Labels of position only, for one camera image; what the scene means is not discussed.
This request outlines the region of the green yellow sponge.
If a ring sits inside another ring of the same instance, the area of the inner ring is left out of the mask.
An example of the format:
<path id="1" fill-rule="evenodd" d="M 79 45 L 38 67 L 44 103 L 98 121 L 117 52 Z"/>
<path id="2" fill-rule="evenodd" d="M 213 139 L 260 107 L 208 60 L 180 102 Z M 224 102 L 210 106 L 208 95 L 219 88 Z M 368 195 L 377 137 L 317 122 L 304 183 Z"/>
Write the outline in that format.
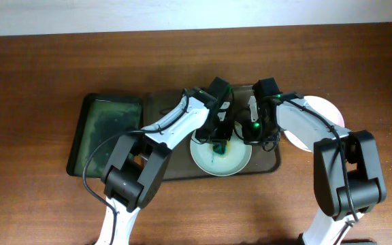
<path id="1" fill-rule="evenodd" d="M 215 142 L 212 145 L 212 152 L 224 156 L 227 154 L 227 144 L 226 143 L 220 143 L 220 142 Z"/>

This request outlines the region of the pale green plate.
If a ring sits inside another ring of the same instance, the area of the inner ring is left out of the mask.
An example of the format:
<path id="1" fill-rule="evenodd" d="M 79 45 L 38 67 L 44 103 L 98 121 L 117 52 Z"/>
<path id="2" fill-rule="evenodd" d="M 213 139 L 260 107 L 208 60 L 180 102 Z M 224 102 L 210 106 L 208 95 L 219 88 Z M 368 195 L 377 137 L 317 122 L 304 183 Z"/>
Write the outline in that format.
<path id="1" fill-rule="evenodd" d="M 231 176 L 243 170 L 248 164 L 252 146 L 246 145 L 236 134 L 242 136 L 242 126 L 235 122 L 225 149 L 214 149 L 214 144 L 198 140 L 194 131 L 191 135 L 190 152 L 199 169 L 212 176 Z"/>

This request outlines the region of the white plate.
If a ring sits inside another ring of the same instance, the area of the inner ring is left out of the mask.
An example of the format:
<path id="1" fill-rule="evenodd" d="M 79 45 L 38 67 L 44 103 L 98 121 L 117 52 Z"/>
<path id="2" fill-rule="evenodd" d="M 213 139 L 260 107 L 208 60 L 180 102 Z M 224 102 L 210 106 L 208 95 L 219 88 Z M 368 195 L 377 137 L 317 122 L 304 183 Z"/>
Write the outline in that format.
<path id="1" fill-rule="evenodd" d="M 308 105 L 312 109 L 324 116 L 332 124 L 337 124 L 338 126 L 345 127 L 344 118 L 341 112 L 334 104 L 332 104 L 332 102 L 322 97 L 317 97 L 313 95 L 306 95 L 304 96 L 304 99 L 308 102 Z M 295 147 L 306 152 L 310 152 L 310 149 L 290 131 L 285 131 L 284 135 Z"/>

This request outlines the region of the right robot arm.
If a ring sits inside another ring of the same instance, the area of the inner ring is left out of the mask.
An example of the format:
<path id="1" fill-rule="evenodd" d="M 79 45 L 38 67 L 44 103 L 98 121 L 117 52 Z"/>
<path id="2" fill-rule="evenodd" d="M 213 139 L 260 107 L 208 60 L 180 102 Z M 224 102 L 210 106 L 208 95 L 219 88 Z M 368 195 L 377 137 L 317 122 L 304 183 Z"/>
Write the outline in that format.
<path id="1" fill-rule="evenodd" d="M 275 149 L 289 131 L 314 157 L 314 196 L 318 211 L 298 244 L 341 244 L 359 219 L 387 197 L 376 140 L 366 130 L 332 123 L 296 93 L 282 93 L 275 79 L 259 80 L 248 102 L 251 122 L 244 143 Z"/>

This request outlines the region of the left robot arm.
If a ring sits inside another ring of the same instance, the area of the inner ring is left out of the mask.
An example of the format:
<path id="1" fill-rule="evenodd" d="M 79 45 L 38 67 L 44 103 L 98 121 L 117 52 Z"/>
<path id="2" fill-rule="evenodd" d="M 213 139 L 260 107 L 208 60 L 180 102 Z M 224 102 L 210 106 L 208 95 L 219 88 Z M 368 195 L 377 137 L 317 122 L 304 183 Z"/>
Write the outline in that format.
<path id="1" fill-rule="evenodd" d="M 156 195 L 173 149 L 194 131 L 212 126 L 232 91 L 216 77 L 207 88 L 185 89 L 175 108 L 138 130 L 114 135 L 116 145 L 101 174 L 106 212 L 98 244 L 128 244 L 139 211 Z"/>

